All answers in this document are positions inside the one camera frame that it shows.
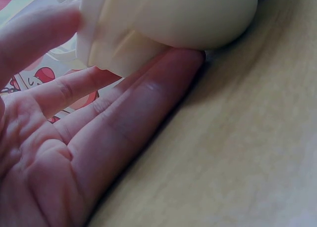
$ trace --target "cream plastic object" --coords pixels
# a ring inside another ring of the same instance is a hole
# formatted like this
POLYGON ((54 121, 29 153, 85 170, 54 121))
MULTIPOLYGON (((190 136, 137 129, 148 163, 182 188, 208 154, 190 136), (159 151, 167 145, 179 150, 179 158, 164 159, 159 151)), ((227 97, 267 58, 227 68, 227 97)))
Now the cream plastic object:
POLYGON ((258 0, 81 0, 76 55, 126 77, 170 46, 213 49, 239 37, 258 0))

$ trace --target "finger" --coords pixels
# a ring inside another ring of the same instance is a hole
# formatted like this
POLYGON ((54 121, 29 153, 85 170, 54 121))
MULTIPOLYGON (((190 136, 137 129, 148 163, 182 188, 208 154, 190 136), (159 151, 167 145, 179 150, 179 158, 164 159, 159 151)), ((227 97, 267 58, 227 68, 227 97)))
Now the finger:
POLYGON ((72 167, 91 205, 184 95, 203 60, 200 52, 173 50, 70 141, 72 167))
POLYGON ((59 131, 63 142, 68 144, 70 140, 90 121, 92 121, 101 112, 105 111, 114 101, 116 101, 130 86, 139 80, 154 64, 160 61, 168 50, 151 60, 147 65, 136 71, 118 85, 112 88, 105 96, 98 98, 93 103, 79 109, 65 118, 58 120, 54 126, 59 131))
POLYGON ((77 5, 52 6, 23 15, 0 31, 0 87, 77 31, 77 5))
POLYGON ((45 117, 51 118, 79 99, 119 79, 119 76, 110 71, 91 67, 61 76, 25 92, 37 101, 45 117))

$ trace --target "cream-colored object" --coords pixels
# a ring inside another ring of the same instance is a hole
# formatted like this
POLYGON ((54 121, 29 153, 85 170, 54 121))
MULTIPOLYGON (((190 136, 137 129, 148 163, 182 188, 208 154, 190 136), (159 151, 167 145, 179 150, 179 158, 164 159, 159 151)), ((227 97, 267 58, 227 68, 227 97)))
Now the cream-colored object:
POLYGON ((82 0, 77 57, 126 77, 168 47, 213 49, 240 36, 258 0, 82 0))
POLYGON ((316 227, 317 0, 263 0, 88 227, 316 227))

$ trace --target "wooden table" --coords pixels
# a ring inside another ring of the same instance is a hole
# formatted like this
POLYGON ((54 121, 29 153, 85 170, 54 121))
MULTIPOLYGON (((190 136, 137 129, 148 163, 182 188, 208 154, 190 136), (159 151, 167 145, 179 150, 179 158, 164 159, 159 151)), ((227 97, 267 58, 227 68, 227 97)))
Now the wooden table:
POLYGON ((261 0, 92 227, 317 226, 317 0, 261 0))

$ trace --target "palm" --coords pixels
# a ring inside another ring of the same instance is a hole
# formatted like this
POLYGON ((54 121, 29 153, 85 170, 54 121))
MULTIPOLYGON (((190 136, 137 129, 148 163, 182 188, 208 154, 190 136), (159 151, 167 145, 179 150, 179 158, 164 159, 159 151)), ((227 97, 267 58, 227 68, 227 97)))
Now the palm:
MULTIPOLYGON (((20 19, 2 30, 0 86, 71 38, 78 16, 72 7, 44 10, 34 21, 20 19), (34 50, 23 54, 30 45, 34 50), (12 60, 10 53, 22 59, 12 60)), ((48 118, 119 78, 92 67, 0 99, 0 226, 81 226, 202 61, 199 52, 171 50, 54 124, 48 118)))

